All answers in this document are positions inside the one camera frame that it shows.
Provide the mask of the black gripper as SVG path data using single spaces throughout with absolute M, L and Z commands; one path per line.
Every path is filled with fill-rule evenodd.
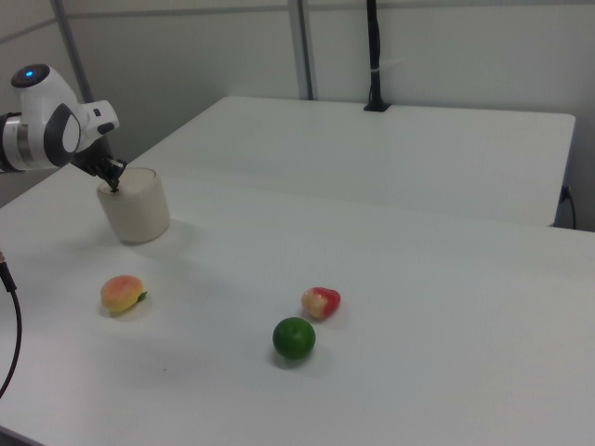
M 126 162 L 111 159 L 109 145 L 101 139 L 94 141 L 86 149 L 78 151 L 71 164 L 90 176 L 98 176 L 110 191 L 118 191 L 120 177 L 126 170 Z

